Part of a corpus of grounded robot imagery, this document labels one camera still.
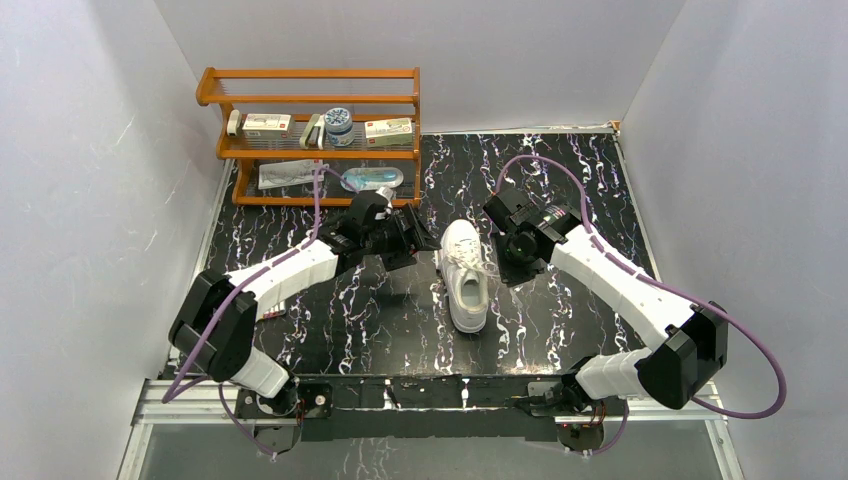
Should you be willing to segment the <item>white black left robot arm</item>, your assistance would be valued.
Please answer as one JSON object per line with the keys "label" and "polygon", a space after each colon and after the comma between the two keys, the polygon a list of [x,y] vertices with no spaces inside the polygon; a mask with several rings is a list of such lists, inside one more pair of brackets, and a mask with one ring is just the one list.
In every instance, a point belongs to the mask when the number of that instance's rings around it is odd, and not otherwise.
{"label": "white black left robot arm", "polygon": [[254,346],[258,320],[289,297],[332,280],[377,256],[388,271],[415,264],[439,242],[410,205],[394,208],[385,189],[358,193],[348,208],[322,221],[301,244],[247,269],[199,273],[168,334],[186,357],[178,372],[196,367],[216,382],[260,396],[275,416],[294,411],[297,377]]}

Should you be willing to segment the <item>white sneaker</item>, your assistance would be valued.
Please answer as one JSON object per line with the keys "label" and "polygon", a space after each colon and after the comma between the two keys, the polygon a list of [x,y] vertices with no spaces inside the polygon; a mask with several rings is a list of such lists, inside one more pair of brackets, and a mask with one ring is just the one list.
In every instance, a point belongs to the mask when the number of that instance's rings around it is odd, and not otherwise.
{"label": "white sneaker", "polygon": [[439,262],[440,256],[451,250],[479,248],[482,251],[479,232],[470,221],[457,219],[445,229],[440,244],[441,249],[435,252],[435,263],[446,286],[451,320],[460,332],[477,333],[487,321],[488,278],[453,265],[442,271]]}

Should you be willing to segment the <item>white shoelace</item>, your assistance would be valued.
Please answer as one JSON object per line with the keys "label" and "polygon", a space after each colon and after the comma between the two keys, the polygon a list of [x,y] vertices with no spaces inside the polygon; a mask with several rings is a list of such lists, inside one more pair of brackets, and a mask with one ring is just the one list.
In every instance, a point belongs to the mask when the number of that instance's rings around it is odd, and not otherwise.
{"label": "white shoelace", "polygon": [[494,263],[487,261],[479,248],[458,249],[443,253],[440,256],[440,269],[444,271],[448,265],[476,272],[487,278],[497,278],[498,269]]}

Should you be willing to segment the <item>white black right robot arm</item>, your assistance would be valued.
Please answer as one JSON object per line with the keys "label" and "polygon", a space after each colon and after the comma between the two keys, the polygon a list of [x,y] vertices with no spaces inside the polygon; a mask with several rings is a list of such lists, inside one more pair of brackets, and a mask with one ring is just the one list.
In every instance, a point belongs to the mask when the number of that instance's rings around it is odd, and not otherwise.
{"label": "white black right robot arm", "polygon": [[495,227],[491,238],[505,285],[528,282],[552,266],[600,298],[644,344],[579,360],[542,394],[544,403],[587,414],[609,397],[647,396],[679,410],[725,365],[728,323],[717,305],[695,306],[653,286],[576,210],[540,207],[514,188],[494,194],[483,210]]}

